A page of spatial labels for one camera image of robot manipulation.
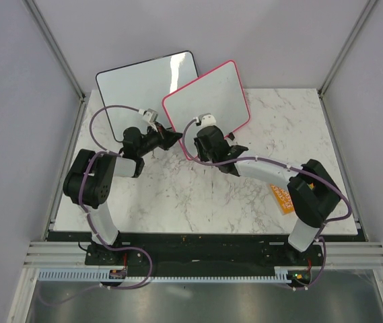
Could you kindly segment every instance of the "orange paper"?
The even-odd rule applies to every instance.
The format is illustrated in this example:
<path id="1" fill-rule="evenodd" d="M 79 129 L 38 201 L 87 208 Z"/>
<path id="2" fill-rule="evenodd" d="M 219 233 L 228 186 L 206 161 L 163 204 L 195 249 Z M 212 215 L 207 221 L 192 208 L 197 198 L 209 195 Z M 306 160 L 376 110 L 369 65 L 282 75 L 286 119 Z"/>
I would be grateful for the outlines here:
<path id="1" fill-rule="evenodd" d="M 293 203 L 291 201 L 290 194 L 283 190 L 282 188 L 279 188 L 278 186 L 272 185 L 272 192 L 275 198 L 277 199 L 277 202 L 279 204 L 279 207 L 281 208 L 281 211 L 284 214 L 288 214 L 294 211 Z"/>

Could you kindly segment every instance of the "marble table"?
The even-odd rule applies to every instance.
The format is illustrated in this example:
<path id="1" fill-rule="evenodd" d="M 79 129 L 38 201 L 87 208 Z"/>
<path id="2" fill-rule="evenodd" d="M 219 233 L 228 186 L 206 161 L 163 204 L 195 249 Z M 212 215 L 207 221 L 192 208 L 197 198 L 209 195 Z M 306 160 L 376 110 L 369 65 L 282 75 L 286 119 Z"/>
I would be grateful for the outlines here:
<path id="1" fill-rule="evenodd" d="M 345 192 L 315 89 L 248 89 L 246 97 L 251 120 L 235 133 L 238 144 L 287 162 L 317 159 Z M 88 125 L 91 115 L 101 107 L 100 93 L 94 90 L 74 156 L 81 148 L 99 150 Z M 105 114 L 96 119 L 94 134 L 109 150 L 120 149 Z M 167 152 L 156 149 L 146 155 L 139 178 L 114 178 L 108 206 L 113 222 L 124 232 L 288 234 L 297 219 L 295 213 L 281 214 L 267 183 L 187 161 L 179 144 Z M 339 203 L 330 216 L 346 211 Z M 90 228 L 80 208 L 63 196 L 54 230 Z M 330 223 L 323 233 L 351 235 L 357 230 L 350 217 Z"/>

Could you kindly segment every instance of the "aluminum frame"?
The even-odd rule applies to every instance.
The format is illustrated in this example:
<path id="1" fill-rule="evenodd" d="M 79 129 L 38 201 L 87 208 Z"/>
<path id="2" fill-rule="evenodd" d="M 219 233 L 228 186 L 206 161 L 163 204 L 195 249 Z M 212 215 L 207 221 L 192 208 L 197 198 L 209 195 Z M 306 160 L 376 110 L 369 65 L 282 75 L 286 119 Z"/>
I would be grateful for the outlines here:
<path id="1" fill-rule="evenodd" d="M 77 143 L 77 137 L 79 134 L 80 126 L 85 114 L 86 102 L 85 94 L 78 84 L 67 60 L 65 59 L 59 45 L 57 44 L 52 32 L 50 31 L 47 23 L 45 22 L 39 8 L 35 4 L 34 0 L 23 0 L 25 6 L 34 18 L 34 21 L 38 25 L 42 36 L 46 40 L 50 49 L 57 58 L 60 66 L 63 68 L 67 78 L 71 82 L 71 85 L 75 89 L 76 94 L 81 99 L 79 112 L 77 119 L 71 134 L 67 154 L 64 159 L 63 167 L 59 175 L 59 185 L 57 186 L 53 197 L 50 199 L 50 205 L 48 210 L 48 223 L 46 230 L 42 236 L 42 240 L 46 238 L 48 230 L 52 227 L 57 216 L 57 209 L 59 207 L 59 201 L 61 199 L 61 182 L 73 156 L 74 148 Z M 359 210 L 353 198 L 354 194 L 349 184 L 348 175 L 343 163 L 342 155 L 339 151 L 333 129 L 330 125 L 330 118 L 327 115 L 324 102 L 322 101 L 324 94 L 330 86 L 334 76 L 336 75 L 339 67 L 342 65 L 346 55 L 351 49 L 352 44 L 357 39 L 357 35 L 363 28 L 366 20 L 371 14 L 373 8 L 375 8 L 378 0 L 369 0 L 364 9 L 362 10 L 359 18 L 357 19 L 354 27 L 352 28 L 348 38 L 346 39 L 342 49 L 340 50 L 335 62 L 333 63 L 326 79 L 324 80 L 318 93 L 320 95 L 320 101 L 322 109 L 326 117 L 326 121 L 329 127 L 329 133 L 334 143 L 335 153 L 340 162 L 341 175 L 345 181 L 345 186 L 349 198 L 353 205 L 353 212 L 356 216 L 359 215 Z M 327 264 L 325 270 L 339 270 L 339 269 L 373 269 L 374 275 L 378 283 L 378 291 L 383 301 L 383 248 L 382 245 L 377 242 L 328 242 L 327 243 Z M 90 269 L 84 264 L 85 254 L 77 247 L 75 242 L 32 242 L 28 250 L 28 254 L 24 263 L 24 268 L 18 288 L 13 299 L 12 307 L 10 310 L 7 322 L 25 322 L 28 310 L 30 309 L 30 302 L 34 293 L 35 284 L 37 281 L 40 268 L 81 268 L 83 270 Z"/>
<path id="2" fill-rule="evenodd" d="M 83 247 L 88 246 L 89 242 L 83 242 Z M 383 247 L 378 242 L 327 242 L 326 271 L 339 270 L 373 270 L 377 281 L 378 291 L 383 301 Z M 67 269 L 68 272 L 93 273 L 94 270 L 121 269 L 122 266 L 86 266 L 86 252 L 81 250 L 77 242 L 31 242 L 24 262 L 20 283 L 13 300 L 12 311 L 10 312 L 8 323 L 25 322 L 29 314 L 30 303 L 35 289 L 36 281 L 40 270 Z M 275 267 L 277 271 L 303 269 L 294 266 Z M 154 280 L 154 283 L 163 283 L 171 280 L 172 277 L 161 277 Z M 256 277 L 240 277 L 229 279 L 230 283 L 267 283 L 266 280 L 260 281 Z M 183 283 L 187 279 L 178 279 L 178 283 Z M 210 283 L 211 279 L 198 279 L 201 283 Z"/>

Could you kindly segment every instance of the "white whiteboard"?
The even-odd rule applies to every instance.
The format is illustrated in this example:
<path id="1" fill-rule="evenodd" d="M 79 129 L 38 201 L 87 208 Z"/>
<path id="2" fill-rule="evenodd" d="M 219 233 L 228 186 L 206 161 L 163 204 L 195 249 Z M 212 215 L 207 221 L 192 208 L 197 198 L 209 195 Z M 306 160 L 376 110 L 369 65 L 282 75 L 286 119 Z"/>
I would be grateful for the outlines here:
<path id="1" fill-rule="evenodd" d="M 212 114 L 217 127 L 227 136 L 250 120 L 250 111 L 234 61 L 227 61 L 166 96 L 163 107 L 173 129 L 183 133 L 187 124 L 202 114 Z M 194 138 L 200 129 L 192 125 L 186 132 L 185 146 L 196 156 Z"/>
<path id="2" fill-rule="evenodd" d="M 196 78 L 193 54 L 189 51 L 103 71 L 96 76 L 105 106 L 122 104 L 155 110 L 157 121 L 166 128 L 170 123 L 162 108 L 163 98 Z M 140 114 L 120 108 L 109 109 L 107 113 L 115 140 L 121 141 L 128 127 L 146 133 L 148 124 Z"/>

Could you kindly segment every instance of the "gray wall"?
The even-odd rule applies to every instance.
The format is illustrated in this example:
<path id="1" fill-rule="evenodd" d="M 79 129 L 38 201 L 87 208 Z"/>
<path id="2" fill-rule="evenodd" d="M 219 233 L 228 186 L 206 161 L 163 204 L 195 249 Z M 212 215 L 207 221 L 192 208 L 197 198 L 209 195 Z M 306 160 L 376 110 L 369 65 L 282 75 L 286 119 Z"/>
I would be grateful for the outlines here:
<path id="1" fill-rule="evenodd" d="M 383 242 L 383 1 L 329 87 L 326 102 L 365 229 Z"/>
<path id="2" fill-rule="evenodd" d="M 22 2 L 0 1 L 0 322 L 42 233 L 77 107 Z"/>
<path id="3" fill-rule="evenodd" d="M 36 0 L 78 82 L 191 50 L 200 72 L 228 59 L 246 87 L 319 87 L 366 0 Z"/>

